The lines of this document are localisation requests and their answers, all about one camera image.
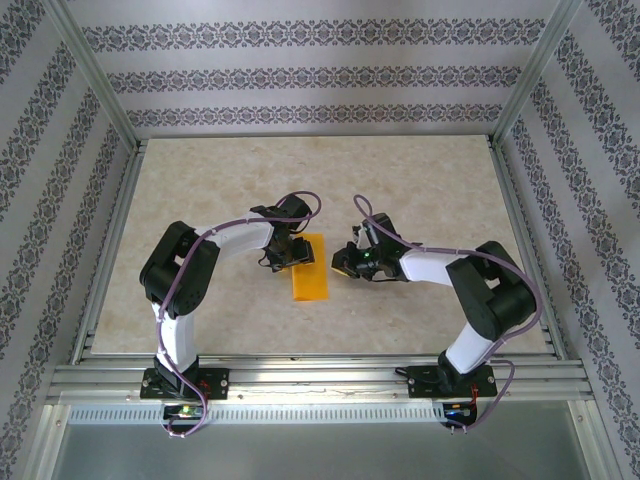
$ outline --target black bracket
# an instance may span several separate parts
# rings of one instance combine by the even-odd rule
[[[229,393],[228,368],[198,368],[195,385],[209,400],[226,400]],[[140,398],[145,400],[196,400],[197,394],[185,388],[180,394],[172,385],[160,376],[155,368],[147,368],[142,377]]]
[[[475,385],[478,397],[495,397],[498,394],[493,368],[482,365],[476,368],[464,381],[449,391],[443,388],[438,375],[438,365],[412,365],[396,368],[396,373],[407,379],[409,398],[465,398],[471,396]]]

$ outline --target patterned wallpaper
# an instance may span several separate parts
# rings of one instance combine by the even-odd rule
[[[38,2],[0,5],[0,479],[68,361],[129,152]]]
[[[624,478],[640,478],[639,26],[632,2],[585,2],[504,146]]]
[[[557,0],[533,3],[69,5],[144,138],[489,133]]]

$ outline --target marble-pattern surface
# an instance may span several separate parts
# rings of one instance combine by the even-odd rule
[[[322,197],[308,231],[324,234],[327,268],[361,221],[355,193],[411,241],[475,248],[493,239],[519,259],[482,136],[151,140],[92,351],[155,351],[154,317],[138,275],[171,222],[215,225],[300,189]],[[196,311],[200,352],[439,353],[465,322],[450,287],[371,284],[334,272],[328,301],[295,302],[290,274],[260,268],[260,257],[249,252],[216,266]],[[503,350],[546,347],[534,329]]]

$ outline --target orange block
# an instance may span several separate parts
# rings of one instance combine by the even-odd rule
[[[301,237],[311,242],[315,261],[291,268],[293,299],[296,302],[329,299],[327,264],[324,253],[324,236],[321,233],[301,233]]]

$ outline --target purple cable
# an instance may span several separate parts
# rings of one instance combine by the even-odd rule
[[[198,398],[202,402],[202,417],[200,418],[198,423],[196,423],[193,427],[191,427],[189,430],[187,430],[184,433],[176,433],[171,428],[171,425],[173,424],[173,420],[169,421],[169,424],[166,427],[164,427],[164,429],[167,432],[169,432],[169,435],[172,436],[172,437],[185,438],[185,437],[188,437],[189,435],[192,435],[195,432],[197,432],[204,425],[204,423],[207,421],[207,413],[209,411],[209,408],[208,408],[207,397],[205,397],[204,393],[202,393],[198,387],[196,387],[184,375],[182,375],[182,373],[180,373],[178,371],[178,367],[176,366],[176,364],[173,362],[173,360],[171,360],[171,357],[169,357],[167,355],[167,348],[165,347],[164,341],[162,340],[162,322],[164,321],[164,314],[167,311],[167,306],[169,305],[169,302],[171,302],[171,299],[173,298],[173,295],[176,293],[178,285],[180,284],[180,280],[182,279],[182,276],[184,275],[184,272],[187,269],[187,266],[189,265],[189,262],[191,261],[191,258],[193,257],[196,249],[198,248],[198,246],[200,246],[200,244],[206,238],[210,237],[214,233],[217,233],[217,232],[219,232],[221,230],[224,230],[225,228],[235,227],[236,225],[243,225],[243,224],[246,224],[246,223],[264,223],[264,222],[297,223],[297,222],[304,222],[305,220],[307,220],[307,221],[311,220],[312,218],[314,218],[315,216],[317,216],[320,213],[320,210],[322,209],[322,200],[320,200],[320,197],[317,194],[315,194],[313,192],[310,192],[310,191],[307,191],[307,190],[298,190],[296,192],[292,192],[292,193],[289,193],[289,194],[285,195],[284,197],[282,197],[278,201],[276,206],[280,205],[284,200],[287,199],[287,197],[289,197],[291,195],[310,195],[310,196],[312,196],[316,200],[316,202],[318,202],[318,207],[316,208],[316,211],[313,212],[313,213],[310,213],[309,215],[306,215],[304,217],[300,217],[300,218],[254,217],[254,218],[239,218],[237,220],[232,220],[230,222],[222,223],[222,224],[218,225],[217,227],[213,227],[213,228],[207,230],[206,232],[204,232],[202,235],[200,235],[197,238],[197,240],[193,243],[191,248],[189,249],[189,252],[187,253],[187,255],[184,257],[184,261],[182,262],[182,265],[180,266],[180,269],[178,270],[178,273],[176,274],[176,278],[173,280],[173,283],[171,284],[171,287],[169,288],[169,291],[167,292],[167,295],[166,295],[164,301],[162,302],[162,305],[160,306],[160,310],[158,311],[158,320],[156,322],[156,336],[158,337],[158,346],[159,346],[160,354],[164,357],[164,359],[169,364],[171,372],[176,377],[178,377],[187,387],[189,387],[191,390],[193,390],[198,395]]]
[[[360,205],[360,201],[364,202],[364,204],[367,206],[369,212],[367,213],[364,208],[362,207],[362,205]],[[533,280],[531,280],[531,278],[529,278],[522,270],[520,270],[518,267],[510,264],[509,262],[496,257],[495,255],[490,255],[488,253],[483,253],[483,252],[478,252],[476,250],[458,250],[455,248],[439,248],[439,247],[422,247],[419,245],[415,245],[413,243],[407,242],[406,240],[404,240],[403,238],[401,238],[400,236],[396,235],[395,233],[390,232],[389,230],[387,230],[386,228],[384,228],[382,225],[380,225],[378,222],[376,222],[373,219],[373,206],[371,205],[371,202],[363,195],[357,194],[354,195],[353,197],[353,203],[355,203],[356,208],[360,211],[360,213],[362,214],[362,216],[364,216],[364,218],[371,224],[373,225],[377,230],[380,230],[382,233],[384,233],[385,235],[387,235],[388,237],[394,239],[395,241],[401,243],[402,245],[409,247],[413,250],[418,250],[419,252],[424,252],[424,253],[440,253],[440,254],[446,254],[446,255],[472,255],[475,257],[480,257],[483,258],[485,260],[488,260],[490,262],[496,263],[498,265],[500,265],[503,268],[506,268],[507,270],[515,273],[516,275],[518,275],[518,277],[520,277],[522,279],[522,281],[527,285],[527,287],[529,287],[529,290],[531,291],[531,293],[533,293],[533,297],[535,298],[535,302],[536,302],[536,311],[533,315],[533,318],[531,319],[531,321],[529,323],[527,323],[524,327],[515,330],[511,333],[506,333],[505,335],[503,335],[499,341],[495,342],[494,345],[489,349],[489,351],[484,355],[484,357],[482,357],[482,362],[486,362],[487,360],[489,360],[489,358],[496,352],[496,350],[498,350],[502,345],[504,345],[507,340],[513,338],[513,337],[517,337],[518,335],[522,335],[525,332],[528,332],[529,330],[531,330],[533,328],[533,326],[538,323],[540,321],[540,317],[542,316],[542,295],[540,294],[540,290],[538,289],[538,286],[533,282]],[[472,430],[473,428],[475,428],[477,425],[480,425],[481,423],[483,423],[487,417],[491,414],[491,412],[496,408],[496,406],[498,405],[498,403],[500,402],[500,400],[502,399],[502,397],[504,396],[504,394],[507,392],[507,388],[509,388],[509,385],[511,385],[511,382],[513,381],[513,377],[515,375],[515,371],[516,371],[516,367],[513,364],[513,362],[511,362],[510,360],[494,360],[493,362],[496,363],[507,363],[509,365],[511,365],[511,373],[509,374],[509,377],[507,378],[504,386],[502,387],[502,390],[500,390],[500,393],[498,393],[498,395],[496,396],[495,400],[491,403],[491,405],[489,405],[487,407],[487,409],[482,412],[482,415],[480,416],[480,418],[471,426],[466,427],[462,424],[464,428],[463,431],[466,433],[468,430]],[[449,420],[452,423],[459,423],[456,422],[455,420]]]

